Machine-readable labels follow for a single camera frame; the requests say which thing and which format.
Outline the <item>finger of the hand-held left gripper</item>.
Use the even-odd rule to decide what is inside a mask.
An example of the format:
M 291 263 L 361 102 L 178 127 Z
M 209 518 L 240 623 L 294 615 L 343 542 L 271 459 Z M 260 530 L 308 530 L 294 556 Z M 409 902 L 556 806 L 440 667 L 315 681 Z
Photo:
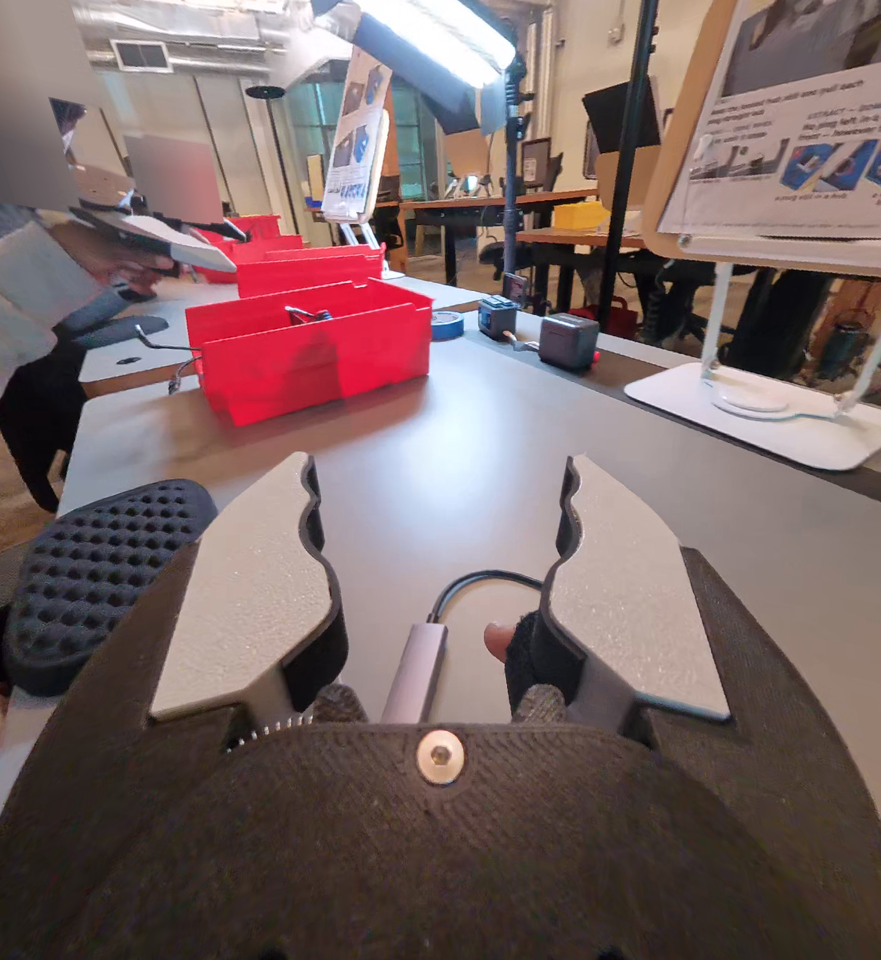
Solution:
M 122 215 L 122 237 L 131 246 L 208 271 L 237 272 L 236 264 L 218 246 L 173 229 L 146 216 Z
M 251 233 L 244 231 L 235 222 L 231 220 L 221 220 L 220 222 L 191 222 L 175 218 L 174 225 L 183 233 L 198 237 L 205 242 L 213 242 L 211 237 L 217 237 L 218 241 L 231 242 L 250 242 Z

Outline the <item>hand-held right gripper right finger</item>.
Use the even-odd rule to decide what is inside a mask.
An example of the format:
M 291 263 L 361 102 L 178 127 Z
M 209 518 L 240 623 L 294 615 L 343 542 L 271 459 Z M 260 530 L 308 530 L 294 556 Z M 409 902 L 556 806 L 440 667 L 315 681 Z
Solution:
M 585 454 L 567 459 L 541 591 L 541 680 L 568 718 L 623 734 L 639 709 L 732 717 L 682 547 Z

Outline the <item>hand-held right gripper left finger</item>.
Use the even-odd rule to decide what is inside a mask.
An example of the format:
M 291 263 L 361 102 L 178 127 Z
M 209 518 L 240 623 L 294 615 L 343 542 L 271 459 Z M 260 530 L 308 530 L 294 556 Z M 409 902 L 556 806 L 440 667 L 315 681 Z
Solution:
M 295 725 L 338 680 L 349 638 L 324 555 L 313 456 L 294 452 L 201 535 L 149 714 L 238 707 L 254 732 Z

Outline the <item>red divided plastic bin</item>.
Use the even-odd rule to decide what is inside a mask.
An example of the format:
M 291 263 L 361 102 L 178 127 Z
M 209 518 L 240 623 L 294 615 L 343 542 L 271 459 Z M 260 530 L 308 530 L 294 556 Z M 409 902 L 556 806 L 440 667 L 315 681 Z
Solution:
M 429 374 L 433 300 L 391 282 L 339 282 L 185 310 L 199 386 L 251 426 Z

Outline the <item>grey usb hub with cable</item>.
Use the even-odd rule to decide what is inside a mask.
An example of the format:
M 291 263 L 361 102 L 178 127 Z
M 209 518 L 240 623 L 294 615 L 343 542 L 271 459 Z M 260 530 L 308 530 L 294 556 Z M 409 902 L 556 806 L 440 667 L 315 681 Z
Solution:
M 486 581 L 510 583 L 541 592 L 543 581 L 526 574 L 490 568 L 459 576 L 441 590 L 426 618 L 413 623 L 386 697 L 380 723 L 423 724 L 429 718 L 447 654 L 447 608 L 459 593 Z

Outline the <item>person's left hand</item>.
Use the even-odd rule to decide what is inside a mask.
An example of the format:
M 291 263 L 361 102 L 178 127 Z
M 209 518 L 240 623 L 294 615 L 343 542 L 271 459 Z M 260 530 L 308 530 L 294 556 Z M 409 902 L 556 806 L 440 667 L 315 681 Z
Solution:
M 150 295 L 162 276 L 174 269 L 169 256 L 126 245 L 79 222 L 48 227 L 50 237 L 98 283 L 123 282 L 139 295 Z

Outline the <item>black pole with round disc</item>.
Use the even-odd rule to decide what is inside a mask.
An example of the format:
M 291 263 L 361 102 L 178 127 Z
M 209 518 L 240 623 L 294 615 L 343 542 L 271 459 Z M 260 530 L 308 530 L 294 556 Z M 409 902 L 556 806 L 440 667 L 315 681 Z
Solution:
M 627 118 L 623 130 L 621 147 L 618 153 L 612 209 L 604 246 L 599 302 L 595 311 L 595 318 L 602 333 L 607 332 L 615 294 L 617 260 L 623 240 L 630 185 L 638 150 L 639 123 L 637 116 L 640 108 L 640 96 L 643 82 L 649 75 L 650 57 L 655 50 L 654 38 L 658 32 L 657 20 L 659 6 L 660 3 L 658 1 L 642 1 L 639 7 L 637 31 L 628 80 Z
M 270 137 L 273 144 L 276 158 L 276 166 L 279 170 L 281 183 L 283 186 L 283 197 L 285 200 L 284 217 L 288 224 L 290 232 L 299 234 L 301 232 L 300 222 L 298 220 L 298 205 L 294 202 L 295 198 L 290 186 L 290 179 L 287 173 L 285 160 L 281 148 L 278 120 L 275 112 L 275 103 L 279 102 L 284 96 L 284 89 L 266 83 L 255 83 L 244 90 L 244 95 L 252 102 L 263 105 L 262 113 L 266 116 L 266 123 L 269 126 Z

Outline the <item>black honeycomb cushion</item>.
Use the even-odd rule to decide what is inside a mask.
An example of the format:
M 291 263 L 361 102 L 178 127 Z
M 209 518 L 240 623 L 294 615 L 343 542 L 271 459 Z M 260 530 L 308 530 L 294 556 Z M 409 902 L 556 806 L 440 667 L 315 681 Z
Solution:
M 175 478 L 88 503 L 27 548 L 2 637 L 15 689 L 62 696 L 159 573 L 217 517 L 201 484 Z

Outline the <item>wooden top desk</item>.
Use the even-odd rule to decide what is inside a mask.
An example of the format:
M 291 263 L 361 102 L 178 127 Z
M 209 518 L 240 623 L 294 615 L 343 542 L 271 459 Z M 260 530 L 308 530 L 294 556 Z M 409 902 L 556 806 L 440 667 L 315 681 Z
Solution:
M 516 200 L 519 222 L 524 224 L 525 218 L 530 216 L 535 228 L 544 229 L 552 225 L 555 208 L 596 199 L 596 189 L 534 191 Z M 467 230 L 477 232 L 485 228 L 502 227 L 505 223 L 505 204 L 506 200 L 503 197 L 406 200 L 399 204 L 399 211 L 403 221 L 410 219 L 415 226 L 440 227 L 444 230 L 442 242 L 444 283 L 457 287 L 457 237 L 465 234 Z
M 533 268 L 532 312 L 545 316 L 552 312 L 566 313 L 571 307 L 574 276 L 578 270 L 590 273 L 601 270 L 639 276 L 657 267 L 659 260 L 645 253 L 639 237 L 627 237 L 607 266 L 607 234 L 597 230 L 559 229 L 554 226 L 522 230 L 518 241 L 530 246 Z

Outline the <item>grey charger cube blue face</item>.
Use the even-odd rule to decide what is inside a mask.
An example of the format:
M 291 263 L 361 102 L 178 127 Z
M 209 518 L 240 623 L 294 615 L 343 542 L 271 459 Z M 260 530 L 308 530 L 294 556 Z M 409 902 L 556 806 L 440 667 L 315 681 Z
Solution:
M 478 301 L 478 328 L 497 342 L 517 342 L 519 306 L 506 296 L 489 294 Z

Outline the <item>led light panel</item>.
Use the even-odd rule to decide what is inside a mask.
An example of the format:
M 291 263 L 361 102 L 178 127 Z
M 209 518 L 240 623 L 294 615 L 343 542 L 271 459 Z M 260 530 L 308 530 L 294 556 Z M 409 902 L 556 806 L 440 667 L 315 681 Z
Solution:
M 482 4 L 312 1 L 310 9 L 316 26 L 419 92 L 446 135 L 478 130 L 489 137 L 506 126 L 518 42 Z

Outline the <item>grey light stand tripod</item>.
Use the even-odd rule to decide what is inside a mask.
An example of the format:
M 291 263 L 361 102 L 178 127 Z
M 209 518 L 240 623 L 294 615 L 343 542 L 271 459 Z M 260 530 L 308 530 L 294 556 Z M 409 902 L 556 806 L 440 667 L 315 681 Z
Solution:
M 508 275 L 517 272 L 517 247 L 519 232 L 519 193 L 518 193 L 518 153 L 523 138 L 524 121 L 521 117 L 521 85 L 527 74 L 527 67 L 519 51 L 506 67 L 505 97 L 505 186 L 504 196 L 504 246 L 503 246 L 503 290 L 507 294 Z

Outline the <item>yellow plastic bin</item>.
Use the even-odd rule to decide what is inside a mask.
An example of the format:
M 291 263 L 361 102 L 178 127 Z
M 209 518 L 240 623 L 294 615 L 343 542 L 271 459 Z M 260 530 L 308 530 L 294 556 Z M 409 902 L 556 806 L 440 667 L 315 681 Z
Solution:
M 553 227 L 560 231 L 596 233 L 611 219 L 611 212 L 599 199 L 558 204 L 554 207 Z

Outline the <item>black square panel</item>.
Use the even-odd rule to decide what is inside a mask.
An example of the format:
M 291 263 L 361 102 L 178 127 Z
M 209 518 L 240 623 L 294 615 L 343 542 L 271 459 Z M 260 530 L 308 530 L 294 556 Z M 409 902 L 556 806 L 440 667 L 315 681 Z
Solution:
M 595 143 L 596 155 L 618 153 L 623 131 L 628 118 L 628 81 L 583 94 L 581 103 Z M 659 146 L 662 143 L 663 123 L 659 110 L 656 81 L 647 77 L 643 81 L 639 114 L 636 116 L 636 147 Z

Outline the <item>wall air vent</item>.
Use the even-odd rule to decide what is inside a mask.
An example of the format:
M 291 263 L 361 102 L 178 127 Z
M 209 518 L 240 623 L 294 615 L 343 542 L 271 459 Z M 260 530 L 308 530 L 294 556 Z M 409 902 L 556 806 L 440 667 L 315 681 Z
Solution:
M 118 66 L 124 73 L 172 74 L 168 47 L 163 41 L 111 39 L 111 49 Z

